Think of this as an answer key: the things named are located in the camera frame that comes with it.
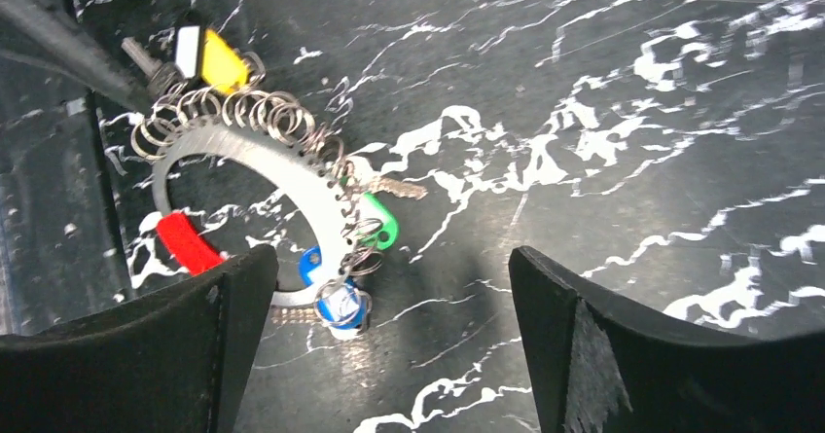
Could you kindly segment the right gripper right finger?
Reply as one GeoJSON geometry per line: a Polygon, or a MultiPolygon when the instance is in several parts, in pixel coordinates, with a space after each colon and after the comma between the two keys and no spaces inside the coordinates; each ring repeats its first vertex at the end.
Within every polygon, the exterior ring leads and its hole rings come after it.
{"type": "Polygon", "coordinates": [[[824,335],[760,341],[665,315],[529,246],[509,259],[545,432],[820,432],[824,335]]]}

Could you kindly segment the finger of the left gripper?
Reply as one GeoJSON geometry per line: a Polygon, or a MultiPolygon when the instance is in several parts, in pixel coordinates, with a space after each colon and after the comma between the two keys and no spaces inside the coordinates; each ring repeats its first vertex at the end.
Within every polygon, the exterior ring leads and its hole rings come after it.
{"type": "Polygon", "coordinates": [[[49,58],[11,51],[4,56],[68,76],[132,112],[152,105],[146,87],[50,0],[1,0],[1,19],[49,58]]]}

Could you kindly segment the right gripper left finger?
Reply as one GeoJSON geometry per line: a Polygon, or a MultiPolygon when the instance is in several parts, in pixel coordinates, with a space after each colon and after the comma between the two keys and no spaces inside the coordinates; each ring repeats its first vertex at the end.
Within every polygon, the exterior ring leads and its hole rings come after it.
{"type": "Polygon", "coordinates": [[[1,340],[5,432],[230,432],[278,274],[267,245],[135,301],[1,340]]]}

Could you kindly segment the blue tagged key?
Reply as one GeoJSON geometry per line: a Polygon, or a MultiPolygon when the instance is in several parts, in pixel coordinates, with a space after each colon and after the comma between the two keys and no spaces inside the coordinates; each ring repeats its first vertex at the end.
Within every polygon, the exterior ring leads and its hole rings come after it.
{"type": "Polygon", "coordinates": [[[320,247],[308,248],[298,262],[299,284],[276,290],[270,305],[280,322],[319,322],[335,339],[354,340],[369,327],[371,297],[350,277],[333,289],[334,285],[322,276],[322,264],[320,247]]]}

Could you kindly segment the red handled keyring with keys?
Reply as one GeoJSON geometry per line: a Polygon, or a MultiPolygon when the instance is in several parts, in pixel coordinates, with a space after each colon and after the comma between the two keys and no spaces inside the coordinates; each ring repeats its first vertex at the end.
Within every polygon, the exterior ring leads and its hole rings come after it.
{"type": "Polygon", "coordinates": [[[130,143],[152,164],[152,195],[160,214],[156,231],[167,252],[194,275],[222,260],[188,215],[173,208],[167,191],[173,166],[210,155],[267,179],[299,208],[320,247],[322,276],[333,289],[349,277],[373,272],[383,250],[343,237],[356,193],[344,193],[338,181],[380,174],[365,158],[349,154],[296,96],[263,90],[265,68],[256,54],[238,52],[199,25],[180,27],[175,44],[174,58],[161,61],[131,37],[121,42],[155,99],[149,116],[133,128],[130,143]]]}

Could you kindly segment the green tagged key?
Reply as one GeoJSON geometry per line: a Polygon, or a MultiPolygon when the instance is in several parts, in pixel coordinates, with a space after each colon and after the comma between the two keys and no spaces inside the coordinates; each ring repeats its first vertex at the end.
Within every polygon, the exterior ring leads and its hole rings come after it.
{"type": "Polygon", "coordinates": [[[356,179],[343,176],[338,181],[344,193],[356,193],[354,205],[347,213],[341,233],[350,243],[385,250],[397,239],[398,220],[377,198],[377,193],[389,193],[398,198],[423,199],[425,187],[380,175],[356,179]]]}

